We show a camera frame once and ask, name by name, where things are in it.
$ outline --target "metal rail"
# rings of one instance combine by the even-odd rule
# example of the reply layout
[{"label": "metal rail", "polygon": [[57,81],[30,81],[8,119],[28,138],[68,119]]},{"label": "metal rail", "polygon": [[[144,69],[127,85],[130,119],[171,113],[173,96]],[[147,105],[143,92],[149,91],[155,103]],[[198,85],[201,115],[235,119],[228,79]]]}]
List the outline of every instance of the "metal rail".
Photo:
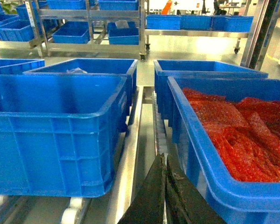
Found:
[{"label": "metal rail", "polygon": [[207,36],[207,37],[230,37],[247,38],[249,33],[223,32],[223,31],[199,31],[199,30],[158,30],[146,29],[146,35],[156,36]]},{"label": "metal rail", "polygon": [[123,153],[119,162],[111,198],[107,224],[116,224],[130,206],[135,187],[135,167],[138,154],[140,121],[143,100],[143,86],[137,87],[131,115],[128,121]]}]

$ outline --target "green plant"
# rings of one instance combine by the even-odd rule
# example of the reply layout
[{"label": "green plant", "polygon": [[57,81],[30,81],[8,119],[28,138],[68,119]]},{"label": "green plant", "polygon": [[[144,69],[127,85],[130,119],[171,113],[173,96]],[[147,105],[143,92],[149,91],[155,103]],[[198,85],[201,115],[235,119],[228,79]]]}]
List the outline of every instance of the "green plant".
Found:
[{"label": "green plant", "polygon": [[17,14],[15,7],[19,5],[19,1],[0,0],[0,3],[6,14]]}]

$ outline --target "metal rack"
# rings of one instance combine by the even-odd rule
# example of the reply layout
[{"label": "metal rack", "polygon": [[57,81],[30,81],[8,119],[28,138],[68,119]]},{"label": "metal rack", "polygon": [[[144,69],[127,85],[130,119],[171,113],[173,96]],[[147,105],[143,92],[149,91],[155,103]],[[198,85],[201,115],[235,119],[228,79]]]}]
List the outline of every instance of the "metal rack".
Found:
[{"label": "metal rack", "polygon": [[[128,120],[128,130],[122,144],[122,156],[119,161],[114,185],[109,197],[109,206],[107,208],[107,216],[104,222],[106,224],[118,223],[135,196],[135,174],[137,169],[140,166],[143,166],[143,164],[138,163],[140,122],[143,104],[152,104],[153,106],[155,155],[158,153],[164,153],[167,158],[169,153],[164,121],[157,112],[154,88],[152,86],[137,86]],[[35,197],[32,196],[9,197],[9,199],[0,207],[0,224],[13,224],[22,221],[31,210],[31,207],[33,207],[34,200]],[[92,203],[91,198],[84,198],[80,213],[73,224],[85,223],[87,219],[87,211],[96,207],[99,206]],[[56,224],[60,224],[61,220],[62,213]],[[167,223],[166,213],[164,213],[164,223]]]},{"label": "metal rack", "polygon": [[[112,10],[99,10],[98,6],[90,7],[89,1],[86,2],[86,10],[58,10],[49,9],[48,7],[39,8],[36,1],[36,9],[39,14],[40,25],[44,35],[44,42],[48,55],[50,56],[53,51],[65,52],[111,52],[111,53],[139,53],[141,61],[145,61],[145,9],[144,0],[140,0],[138,11],[112,11]],[[91,40],[87,44],[69,44],[69,43],[54,43],[52,39],[46,34],[42,20],[43,19],[66,19],[68,21],[87,21],[89,25],[89,32]],[[107,34],[106,26],[100,32],[98,38],[94,39],[92,31],[93,21],[136,21],[140,22],[139,28],[139,45],[103,45],[101,42]]]},{"label": "metal rack", "polygon": [[[246,8],[243,15],[247,15],[249,5],[251,0],[247,0]],[[147,0],[147,15],[149,14],[149,0]],[[234,48],[234,53],[237,54],[240,50],[239,43],[241,38],[248,38],[249,33],[243,32],[224,32],[224,31],[199,31],[199,30],[152,30],[146,29],[146,50],[150,50],[150,43],[149,43],[149,36],[156,35],[156,36],[206,36],[206,37],[228,37],[228,38],[237,38],[237,44]]]},{"label": "metal rack", "polygon": [[45,55],[45,49],[42,46],[42,43],[44,41],[44,38],[42,35],[40,35],[37,22],[35,19],[35,13],[32,10],[32,1],[31,0],[25,0],[25,5],[27,8],[30,24],[32,26],[32,30],[34,33],[34,39],[29,42],[16,42],[16,41],[1,41],[0,40],[0,49],[21,49],[21,50],[27,50],[27,49],[34,49],[37,47],[37,51],[40,57],[44,57]]}]

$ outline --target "desk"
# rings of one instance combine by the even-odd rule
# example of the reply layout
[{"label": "desk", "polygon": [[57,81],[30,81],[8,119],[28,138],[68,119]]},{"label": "desk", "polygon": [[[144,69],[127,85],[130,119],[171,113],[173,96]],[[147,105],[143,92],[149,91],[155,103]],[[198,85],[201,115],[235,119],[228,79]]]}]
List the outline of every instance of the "desk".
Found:
[{"label": "desk", "polygon": [[227,9],[228,9],[228,13],[227,13],[227,14],[229,14],[229,11],[230,11],[231,8],[232,8],[233,11],[234,11],[235,8],[240,9],[241,7],[240,7],[240,6],[220,6],[220,9],[224,9],[224,8],[227,8]]}]

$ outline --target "stainless steel shelf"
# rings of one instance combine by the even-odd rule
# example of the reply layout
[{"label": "stainless steel shelf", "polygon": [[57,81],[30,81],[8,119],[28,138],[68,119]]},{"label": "stainless steel shelf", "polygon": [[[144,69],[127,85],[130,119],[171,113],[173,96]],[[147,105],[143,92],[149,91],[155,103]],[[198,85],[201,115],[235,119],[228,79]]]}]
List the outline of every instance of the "stainless steel shelf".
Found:
[{"label": "stainless steel shelf", "polygon": [[37,45],[37,39],[33,39],[29,42],[0,41],[0,49],[33,49]]},{"label": "stainless steel shelf", "polygon": [[[63,10],[41,8],[39,15],[43,19],[66,19],[70,21],[87,21],[87,10]],[[113,10],[90,10],[90,18],[92,20],[138,20],[139,11],[113,11]]]},{"label": "stainless steel shelf", "polygon": [[49,51],[139,53],[139,45],[48,43]]},{"label": "stainless steel shelf", "polygon": [[249,33],[222,32],[222,31],[200,31],[200,30],[158,30],[146,29],[145,35],[155,36],[207,36],[207,37],[230,37],[248,38]]}]

